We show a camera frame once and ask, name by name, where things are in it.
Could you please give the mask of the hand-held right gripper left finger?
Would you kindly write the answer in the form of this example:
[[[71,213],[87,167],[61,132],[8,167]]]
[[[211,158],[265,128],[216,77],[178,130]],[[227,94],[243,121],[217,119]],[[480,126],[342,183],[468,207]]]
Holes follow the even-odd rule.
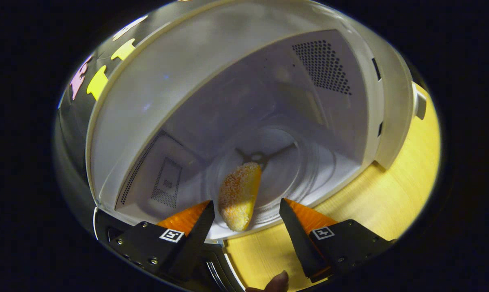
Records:
[[[214,218],[214,202],[205,201],[159,224],[142,221],[111,239],[109,246],[152,275],[188,281]]]

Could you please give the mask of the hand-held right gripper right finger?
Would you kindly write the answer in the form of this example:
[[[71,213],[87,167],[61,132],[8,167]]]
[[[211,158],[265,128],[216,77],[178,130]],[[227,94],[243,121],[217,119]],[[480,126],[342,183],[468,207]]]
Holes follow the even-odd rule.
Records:
[[[355,220],[339,222],[288,198],[281,199],[279,214],[302,270],[310,280],[348,273],[395,243]]]

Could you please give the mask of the yellow breaded pastry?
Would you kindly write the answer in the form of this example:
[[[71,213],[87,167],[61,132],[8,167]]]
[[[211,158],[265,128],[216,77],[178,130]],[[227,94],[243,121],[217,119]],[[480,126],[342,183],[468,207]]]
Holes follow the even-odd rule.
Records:
[[[231,231],[243,232],[250,224],[259,194],[261,176],[260,165],[248,162],[239,165],[222,181],[217,210]]]

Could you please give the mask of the white microwave oven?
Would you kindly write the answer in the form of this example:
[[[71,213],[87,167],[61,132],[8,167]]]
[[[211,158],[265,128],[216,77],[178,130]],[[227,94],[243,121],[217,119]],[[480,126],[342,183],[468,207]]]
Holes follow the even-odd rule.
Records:
[[[335,154],[321,198],[298,202],[396,240],[428,201],[437,117],[402,54],[356,19],[312,0],[208,0],[96,72],[86,136],[94,237],[165,291],[245,292],[281,270],[313,285],[280,220],[231,231],[204,176],[224,143],[264,125],[312,134]],[[205,201],[215,218],[188,281],[152,275],[109,246],[136,224]]]

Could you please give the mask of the glass turntable plate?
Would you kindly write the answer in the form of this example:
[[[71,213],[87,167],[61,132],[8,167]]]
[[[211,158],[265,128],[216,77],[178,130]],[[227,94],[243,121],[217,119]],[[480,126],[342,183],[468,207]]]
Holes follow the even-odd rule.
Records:
[[[312,134],[282,124],[242,131],[227,140],[211,161],[205,179],[207,197],[218,203],[224,178],[238,166],[253,161],[261,166],[259,193],[247,230],[280,220],[281,198],[301,202],[321,198],[335,170],[335,154]]]

